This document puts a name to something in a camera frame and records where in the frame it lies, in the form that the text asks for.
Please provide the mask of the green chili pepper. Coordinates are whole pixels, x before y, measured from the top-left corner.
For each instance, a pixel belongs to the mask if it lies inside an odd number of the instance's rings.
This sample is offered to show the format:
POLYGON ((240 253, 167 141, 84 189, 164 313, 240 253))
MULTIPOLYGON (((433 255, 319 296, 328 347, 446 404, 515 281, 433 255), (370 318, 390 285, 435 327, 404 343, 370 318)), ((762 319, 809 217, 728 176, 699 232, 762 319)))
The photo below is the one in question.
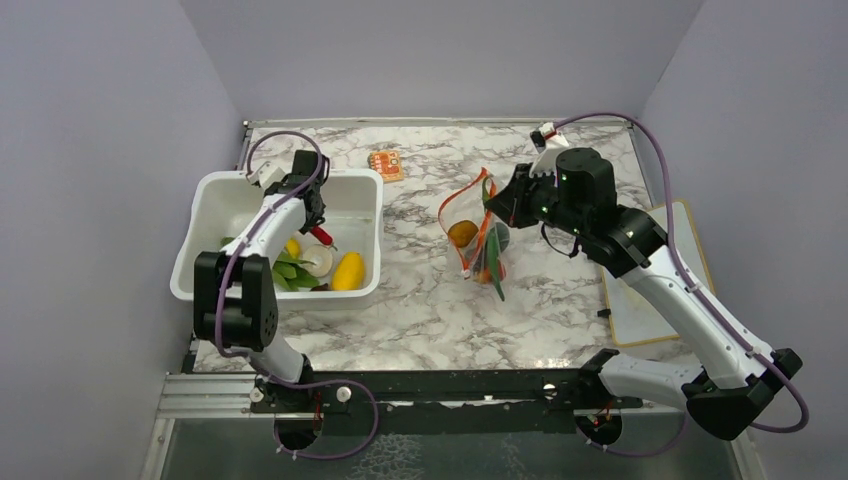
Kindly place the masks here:
MULTIPOLYGON (((493 196, 492 189, 491 189, 491 187, 493 185, 494 185, 494 182, 491 179, 491 177, 486 176, 484 178, 483 184, 482 184, 483 206, 484 206, 484 201, 488 200, 489 198, 491 198, 493 196)), ((500 256, 501 252, 499 251, 498 238, 497 238, 497 235, 494 231, 494 227, 495 227, 496 223, 497 222, 495 220, 492 220, 491 226, 489 226, 486 230, 486 235, 485 235, 485 249, 486 249, 485 260, 486 260, 486 265, 488 265, 490 272, 493 276, 492 285, 494 286, 495 291, 497 292, 497 295, 500 298, 500 300, 504 301, 505 300, 505 294, 504 294, 504 291, 503 291, 503 288, 502 288, 502 285, 501 285, 501 281, 499 280, 499 277, 498 277, 498 271, 499 271, 498 261, 499 261, 499 256, 500 256)))

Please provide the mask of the red chili pepper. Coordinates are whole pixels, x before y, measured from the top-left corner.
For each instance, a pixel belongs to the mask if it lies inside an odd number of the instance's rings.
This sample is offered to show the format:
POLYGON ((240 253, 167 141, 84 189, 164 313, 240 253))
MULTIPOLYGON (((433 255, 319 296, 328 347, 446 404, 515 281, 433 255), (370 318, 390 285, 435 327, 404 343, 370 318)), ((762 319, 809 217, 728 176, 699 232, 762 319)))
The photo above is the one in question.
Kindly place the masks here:
POLYGON ((315 226, 310 230, 310 234, 323 246, 328 248, 334 248, 334 239, 333 237, 324 230, 321 226, 315 226))

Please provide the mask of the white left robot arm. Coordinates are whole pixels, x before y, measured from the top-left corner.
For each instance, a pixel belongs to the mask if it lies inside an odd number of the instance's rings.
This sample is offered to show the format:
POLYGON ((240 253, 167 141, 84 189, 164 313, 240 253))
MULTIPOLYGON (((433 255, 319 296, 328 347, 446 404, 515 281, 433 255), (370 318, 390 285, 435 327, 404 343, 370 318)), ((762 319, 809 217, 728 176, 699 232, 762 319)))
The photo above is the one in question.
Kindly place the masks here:
POLYGON ((291 171, 264 187, 261 206, 244 230, 219 250, 201 252, 193 266, 194 335, 277 382, 277 398, 294 411, 310 405, 315 386, 302 375, 306 356, 275 338, 273 266, 294 234, 324 221, 321 187, 328 176, 321 153, 296 151, 291 171))

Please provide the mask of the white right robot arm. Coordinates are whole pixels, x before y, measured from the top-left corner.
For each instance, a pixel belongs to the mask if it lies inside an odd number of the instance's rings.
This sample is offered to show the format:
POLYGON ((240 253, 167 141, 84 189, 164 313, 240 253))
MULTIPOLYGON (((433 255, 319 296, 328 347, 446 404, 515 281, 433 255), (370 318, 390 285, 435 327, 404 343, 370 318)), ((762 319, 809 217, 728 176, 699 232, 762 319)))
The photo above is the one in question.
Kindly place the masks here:
POLYGON ((546 165, 521 163, 484 205, 512 228, 543 225, 574 236, 589 260, 641 295, 698 358, 685 366, 605 349, 580 370, 577 393, 585 404, 647 400, 733 440, 802 367, 793 350, 760 340, 696 283, 667 226, 618 203, 613 166, 596 150, 567 149, 546 165))

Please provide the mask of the brown kiwi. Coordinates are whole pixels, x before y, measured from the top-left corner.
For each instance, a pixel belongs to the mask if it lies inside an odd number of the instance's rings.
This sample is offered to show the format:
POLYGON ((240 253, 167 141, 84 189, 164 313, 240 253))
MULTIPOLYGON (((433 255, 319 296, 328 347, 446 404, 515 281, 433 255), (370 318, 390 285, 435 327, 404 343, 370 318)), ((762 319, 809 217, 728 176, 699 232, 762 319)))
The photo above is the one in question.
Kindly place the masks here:
POLYGON ((479 232, 479 227, 471 220, 461 220, 449 227, 447 236, 458 249, 464 249, 472 243, 479 232))

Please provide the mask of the dark green avocado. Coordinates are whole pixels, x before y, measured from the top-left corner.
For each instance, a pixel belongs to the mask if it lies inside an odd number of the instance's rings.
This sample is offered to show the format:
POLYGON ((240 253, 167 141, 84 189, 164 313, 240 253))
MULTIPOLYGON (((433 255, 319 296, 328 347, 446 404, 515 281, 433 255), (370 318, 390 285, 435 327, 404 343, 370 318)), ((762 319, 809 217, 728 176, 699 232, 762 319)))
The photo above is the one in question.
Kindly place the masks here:
POLYGON ((510 228, 502 222, 497 222, 495 227, 494 227, 494 231, 495 231, 497 238, 498 238, 499 251, 503 252, 510 245, 510 241, 511 241, 510 228))

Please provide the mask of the clear orange-zipper zip bag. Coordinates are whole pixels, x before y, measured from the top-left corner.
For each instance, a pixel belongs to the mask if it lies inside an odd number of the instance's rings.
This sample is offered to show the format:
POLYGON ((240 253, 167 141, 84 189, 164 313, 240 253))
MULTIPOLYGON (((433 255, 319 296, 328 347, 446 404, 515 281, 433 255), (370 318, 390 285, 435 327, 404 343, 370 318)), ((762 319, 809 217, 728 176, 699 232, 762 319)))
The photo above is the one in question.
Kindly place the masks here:
POLYGON ((507 274, 507 226, 485 207, 499 192, 498 182, 486 168, 467 185, 451 193, 438 208, 438 223, 447 237, 447 262, 462 278, 480 284, 503 282, 507 274), (497 273, 487 259, 489 237, 499 241, 497 273))

